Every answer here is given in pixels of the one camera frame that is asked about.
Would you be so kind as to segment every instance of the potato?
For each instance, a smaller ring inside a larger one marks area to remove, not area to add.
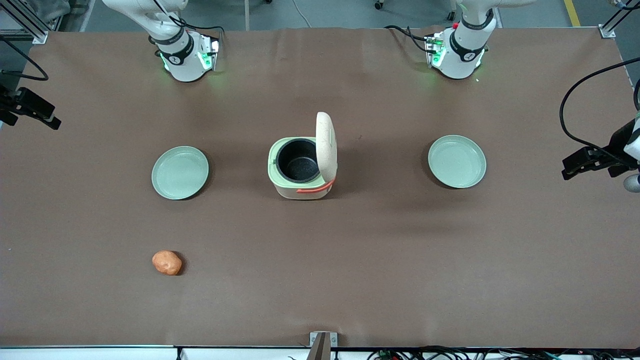
[[[173,251],[169,250],[156,252],[151,262],[156,267],[156,270],[165,275],[177,275],[182,267],[182,260]]]

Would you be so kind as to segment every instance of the black inner pot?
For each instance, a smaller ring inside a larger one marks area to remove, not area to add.
[[[293,139],[278,151],[276,167],[280,175],[294,183],[306,183],[318,176],[316,143],[309,139]]]

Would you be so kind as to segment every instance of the plate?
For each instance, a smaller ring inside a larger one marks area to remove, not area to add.
[[[151,183],[163,197],[186,199],[202,188],[209,176],[209,162],[202,151],[178,146],[162,154],[151,171]]]
[[[438,180],[452,188],[469,188],[486,172],[486,158],[480,146],[460,135],[447,135],[429,149],[429,168]]]

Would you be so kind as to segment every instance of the black clamp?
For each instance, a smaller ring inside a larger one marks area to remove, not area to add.
[[[0,85],[0,121],[14,126],[18,115],[25,115],[41,121],[51,129],[58,130],[61,121],[53,115],[56,107],[27,88],[19,88],[15,93]]]
[[[564,165],[564,170],[562,171],[564,180],[569,180],[583,172],[597,171],[603,168],[609,171],[609,176],[611,177],[618,177],[627,171],[637,170],[637,160],[624,151],[627,143],[640,136],[640,131],[634,133],[635,123],[635,119],[631,120],[613,133],[609,144],[602,148],[617,159],[598,149],[585,146],[562,161]]]

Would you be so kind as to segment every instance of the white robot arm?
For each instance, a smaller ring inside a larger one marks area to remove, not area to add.
[[[109,8],[142,26],[160,49],[165,69],[179,81],[194,81],[212,70],[218,39],[180,25],[178,12],[188,0],[103,0]]]
[[[537,0],[456,0],[462,8],[462,20],[427,39],[427,61],[452,79],[467,78],[480,66],[484,46],[495,29],[493,8],[518,7]]]

